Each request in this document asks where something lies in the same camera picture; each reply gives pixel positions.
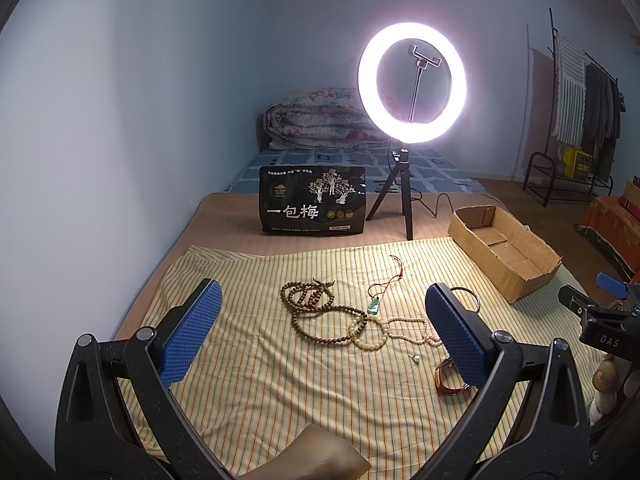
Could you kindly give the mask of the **person's right hand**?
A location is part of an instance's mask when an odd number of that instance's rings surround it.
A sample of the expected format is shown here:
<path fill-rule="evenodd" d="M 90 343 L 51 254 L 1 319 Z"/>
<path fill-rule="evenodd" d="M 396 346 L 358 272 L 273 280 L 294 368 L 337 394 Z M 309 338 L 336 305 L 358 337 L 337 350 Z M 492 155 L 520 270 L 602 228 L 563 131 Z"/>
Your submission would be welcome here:
<path fill-rule="evenodd" d="M 602 360 L 592 376 L 593 397 L 589 403 L 588 416 L 594 426 L 604 415 L 614 411 L 617 404 L 617 372 L 612 354 L 603 353 Z"/>

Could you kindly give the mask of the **person's left hand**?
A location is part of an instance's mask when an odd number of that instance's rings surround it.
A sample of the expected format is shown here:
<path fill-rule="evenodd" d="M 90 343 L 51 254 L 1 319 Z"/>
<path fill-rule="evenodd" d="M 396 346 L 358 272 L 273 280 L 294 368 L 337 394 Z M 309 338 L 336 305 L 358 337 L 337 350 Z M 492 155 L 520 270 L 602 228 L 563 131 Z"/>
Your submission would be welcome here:
<path fill-rule="evenodd" d="M 360 479 L 370 468 L 371 464 L 345 439 L 309 425 L 280 454 L 240 479 Z"/>

